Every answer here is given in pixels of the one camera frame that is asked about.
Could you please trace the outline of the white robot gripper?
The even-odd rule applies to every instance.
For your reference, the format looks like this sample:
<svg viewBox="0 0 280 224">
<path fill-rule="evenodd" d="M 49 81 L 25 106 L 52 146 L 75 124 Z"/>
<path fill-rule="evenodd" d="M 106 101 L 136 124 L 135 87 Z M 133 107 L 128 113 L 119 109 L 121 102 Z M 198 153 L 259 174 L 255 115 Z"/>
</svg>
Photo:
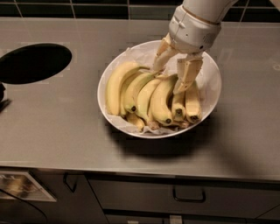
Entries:
<svg viewBox="0 0 280 224">
<path fill-rule="evenodd" d="M 186 10 L 183 5 L 176 8 L 169 23 L 169 34 L 162 38 L 153 62 L 153 69 L 161 71 L 179 52 L 188 54 L 183 59 L 177 59 L 175 95 L 185 92 L 193 84 L 203 65 L 200 52 L 213 45 L 220 30 L 219 22 L 207 21 Z"/>
</svg>

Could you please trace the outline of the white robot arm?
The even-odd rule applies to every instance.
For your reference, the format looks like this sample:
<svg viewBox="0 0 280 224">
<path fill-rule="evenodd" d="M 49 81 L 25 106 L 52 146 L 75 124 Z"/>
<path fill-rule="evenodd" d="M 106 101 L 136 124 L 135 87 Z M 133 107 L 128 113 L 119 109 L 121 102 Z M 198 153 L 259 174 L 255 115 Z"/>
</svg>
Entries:
<svg viewBox="0 0 280 224">
<path fill-rule="evenodd" d="M 169 31 L 161 40 L 153 69 L 164 70 L 177 54 L 185 54 L 177 64 L 178 80 L 173 93 L 185 92 L 195 81 L 209 49 L 221 30 L 221 21 L 238 0 L 184 0 L 169 23 Z"/>
</svg>

